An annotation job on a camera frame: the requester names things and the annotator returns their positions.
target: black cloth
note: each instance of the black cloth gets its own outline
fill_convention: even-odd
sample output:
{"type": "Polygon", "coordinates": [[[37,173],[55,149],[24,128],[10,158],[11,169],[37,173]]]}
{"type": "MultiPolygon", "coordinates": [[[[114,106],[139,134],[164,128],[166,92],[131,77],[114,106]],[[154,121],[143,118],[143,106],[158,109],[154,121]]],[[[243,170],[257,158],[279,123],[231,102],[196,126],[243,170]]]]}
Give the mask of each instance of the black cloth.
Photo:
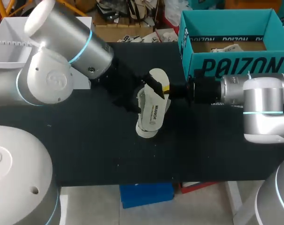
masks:
{"type": "MultiPolygon", "coordinates": [[[[138,74],[162,68],[184,83],[177,43],[116,43],[138,74]]],[[[61,186],[266,179],[284,160],[284,144],[249,143],[243,109],[171,102],[158,134],[136,134],[138,115],[99,90],[75,90],[65,102],[0,108],[0,125],[35,135],[48,149],[61,186]]]]}

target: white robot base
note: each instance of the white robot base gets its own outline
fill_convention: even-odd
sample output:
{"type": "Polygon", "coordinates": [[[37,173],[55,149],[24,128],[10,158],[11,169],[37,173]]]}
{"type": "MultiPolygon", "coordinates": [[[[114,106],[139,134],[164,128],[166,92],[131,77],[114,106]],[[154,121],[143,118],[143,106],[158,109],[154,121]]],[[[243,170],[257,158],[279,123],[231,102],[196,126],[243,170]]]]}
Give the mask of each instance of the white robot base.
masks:
{"type": "Polygon", "coordinates": [[[0,126],[0,225],[58,225],[60,219],[46,148],[26,131],[0,126]]]}

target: screw hole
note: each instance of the screw hole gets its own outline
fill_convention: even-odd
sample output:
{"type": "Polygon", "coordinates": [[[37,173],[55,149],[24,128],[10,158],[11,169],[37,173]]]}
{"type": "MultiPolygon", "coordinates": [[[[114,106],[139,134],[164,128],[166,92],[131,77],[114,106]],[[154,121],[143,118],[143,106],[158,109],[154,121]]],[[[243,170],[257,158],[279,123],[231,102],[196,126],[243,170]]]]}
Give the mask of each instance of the screw hole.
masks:
{"type": "Polygon", "coordinates": [[[89,72],[94,73],[95,72],[95,68],[94,67],[89,67],[88,68],[89,72]]]}
{"type": "Polygon", "coordinates": [[[37,187],[31,187],[30,188],[31,193],[33,193],[34,195],[38,194],[38,188],[37,187]]]}

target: blue box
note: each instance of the blue box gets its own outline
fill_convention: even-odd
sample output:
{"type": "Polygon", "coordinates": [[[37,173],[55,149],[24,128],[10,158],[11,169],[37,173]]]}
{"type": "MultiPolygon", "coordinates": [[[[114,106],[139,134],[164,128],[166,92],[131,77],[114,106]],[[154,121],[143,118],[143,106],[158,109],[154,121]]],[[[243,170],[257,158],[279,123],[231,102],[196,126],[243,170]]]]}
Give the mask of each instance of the blue box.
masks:
{"type": "Polygon", "coordinates": [[[284,73],[284,26],[273,9],[184,11],[178,46],[186,79],[195,69],[216,78],[248,71],[284,73]],[[191,41],[260,42],[266,51],[194,53],[191,41]]]}
{"type": "Polygon", "coordinates": [[[171,183],[120,185],[124,209],[172,200],[174,189],[171,183]]]}
{"type": "Polygon", "coordinates": [[[212,7],[220,2],[223,2],[223,0],[188,0],[189,6],[193,10],[196,9],[208,9],[209,7],[212,7]]]}

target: white shoe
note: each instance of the white shoe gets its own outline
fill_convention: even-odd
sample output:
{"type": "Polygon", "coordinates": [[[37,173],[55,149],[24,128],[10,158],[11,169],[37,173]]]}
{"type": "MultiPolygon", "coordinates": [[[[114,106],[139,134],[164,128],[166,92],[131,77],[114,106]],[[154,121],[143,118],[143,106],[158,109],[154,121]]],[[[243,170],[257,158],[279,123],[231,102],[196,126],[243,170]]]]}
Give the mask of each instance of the white shoe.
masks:
{"type": "MultiPolygon", "coordinates": [[[[169,85],[167,74],[162,69],[152,69],[152,77],[159,81],[163,87],[169,85]]],[[[136,132],[143,138],[154,137],[162,127],[165,112],[168,110],[171,100],[169,94],[165,94],[165,99],[158,96],[147,84],[138,92],[138,105],[141,114],[138,115],[136,132]]]]}

